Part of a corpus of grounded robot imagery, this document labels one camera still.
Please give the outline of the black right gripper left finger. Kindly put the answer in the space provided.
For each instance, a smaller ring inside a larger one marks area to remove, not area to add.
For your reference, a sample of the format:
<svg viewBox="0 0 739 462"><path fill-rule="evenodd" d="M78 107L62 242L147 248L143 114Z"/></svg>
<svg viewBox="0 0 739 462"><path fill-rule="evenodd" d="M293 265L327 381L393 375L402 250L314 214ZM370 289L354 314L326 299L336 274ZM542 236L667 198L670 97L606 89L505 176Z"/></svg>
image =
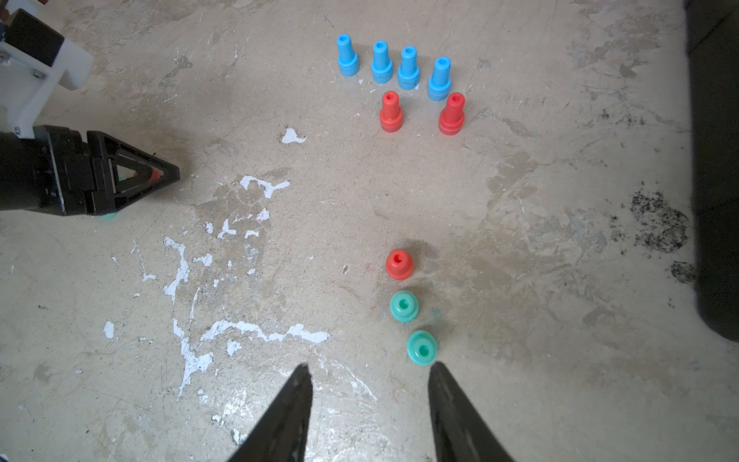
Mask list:
<svg viewBox="0 0 739 462"><path fill-rule="evenodd" d="M229 461L302 462L312 403L311 373L308 365L301 363Z"/></svg>

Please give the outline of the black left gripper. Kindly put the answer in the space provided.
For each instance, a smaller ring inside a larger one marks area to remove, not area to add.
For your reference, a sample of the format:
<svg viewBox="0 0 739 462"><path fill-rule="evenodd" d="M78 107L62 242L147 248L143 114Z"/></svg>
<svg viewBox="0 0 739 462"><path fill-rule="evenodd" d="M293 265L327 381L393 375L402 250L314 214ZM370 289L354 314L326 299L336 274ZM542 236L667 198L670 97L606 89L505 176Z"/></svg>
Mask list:
<svg viewBox="0 0 739 462"><path fill-rule="evenodd" d="M117 213L180 180L180 169L99 131L37 126L1 135L1 209L55 216Z"/></svg>

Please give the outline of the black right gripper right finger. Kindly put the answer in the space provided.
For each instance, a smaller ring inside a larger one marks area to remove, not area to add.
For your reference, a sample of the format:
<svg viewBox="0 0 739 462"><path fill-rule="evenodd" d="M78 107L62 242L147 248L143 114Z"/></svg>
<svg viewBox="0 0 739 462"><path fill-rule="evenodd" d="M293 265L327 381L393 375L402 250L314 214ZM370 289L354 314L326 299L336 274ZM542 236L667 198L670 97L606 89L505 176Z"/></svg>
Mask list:
<svg viewBox="0 0 739 462"><path fill-rule="evenodd" d="M514 461L441 361L431 366L428 396L438 461Z"/></svg>

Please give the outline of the green stamp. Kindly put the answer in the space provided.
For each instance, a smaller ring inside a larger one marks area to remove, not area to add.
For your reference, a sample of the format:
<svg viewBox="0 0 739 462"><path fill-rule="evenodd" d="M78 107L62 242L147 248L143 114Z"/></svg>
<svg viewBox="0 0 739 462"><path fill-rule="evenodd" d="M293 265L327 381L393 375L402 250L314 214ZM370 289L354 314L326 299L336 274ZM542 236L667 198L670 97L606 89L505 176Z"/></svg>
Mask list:
<svg viewBox="0 0 739 462"><path fill-rule="evenodd" d="M406 350L415 364L428 366L436 361L438 344L431 333L419 329L409 336Z"/></svg>
<svg viewBox="0 0 739 462"><path fill-rule="evenodd" d="M420 304L412 292L401 290L391 297L390 309L391 314L397 321L411 323L419 314Z"/></svg>

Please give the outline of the red stamp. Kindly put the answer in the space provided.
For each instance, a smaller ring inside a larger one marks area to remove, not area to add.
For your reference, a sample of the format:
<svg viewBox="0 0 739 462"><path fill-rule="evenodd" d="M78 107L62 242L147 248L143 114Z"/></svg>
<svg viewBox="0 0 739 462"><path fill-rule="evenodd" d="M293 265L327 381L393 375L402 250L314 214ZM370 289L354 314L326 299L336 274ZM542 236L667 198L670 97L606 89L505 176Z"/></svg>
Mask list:
<svg viewBox="0 0 739 462"><path fill-rule="evenodd" d="M386 272L396 281L408 279L414 270L414 260L411 255L403 249L394 249L386 260Z"/></svg>
<svg viewBox="0 0 739 462"><path fill-rule="evenodd" d="M466 98L460 92L454 92L446 100L446 107L440 113L439 130L447 136L458 134L465 122L464 107Z"/></svg>
<svg viewBox="0 0 739 462"><path fill-rule="evenodd" d="M400 107L400 97L393 90L383 95L379 121L382 130L387 133L398 132L402 127L403 112Z"/></svg>

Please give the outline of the blue stamp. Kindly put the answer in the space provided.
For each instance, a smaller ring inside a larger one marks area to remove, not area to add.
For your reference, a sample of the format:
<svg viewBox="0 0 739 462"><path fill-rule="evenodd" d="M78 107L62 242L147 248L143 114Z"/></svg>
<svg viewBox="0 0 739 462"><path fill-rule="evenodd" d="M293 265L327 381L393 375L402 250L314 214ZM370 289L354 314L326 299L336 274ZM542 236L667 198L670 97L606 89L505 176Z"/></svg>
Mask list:
<svg viewBox="0 0 739 462"><path fill-rule="evenodd" d="M389 46L385 40L378 40L373 45L373 61L371 73L377 84L389 82L393 76L394 65L389 54Z"/></svg>
<svg viewBox="0 0 739 462"><path fill-rule="evenodd" d="M439 57L434 62L434 69L427 84L428 97L434 101L443 101L450 94L451 59Z"/></svg>
<svg viewBox="0 0 739 462"><path fill-rule="evenodd" d="M414 46L401 50L401 63L398 67L398 86L402 90L414 90L420 82L421 70L418 66L418 52Z"/></svg>
<svg viewBox="0 0 739 462"><path fill-rule="evenodd" d="M340 34L336 40L338 49L337 63L342 75L350 77L355 75L360 67L359 56L353 48L349 34Z"/></svg>

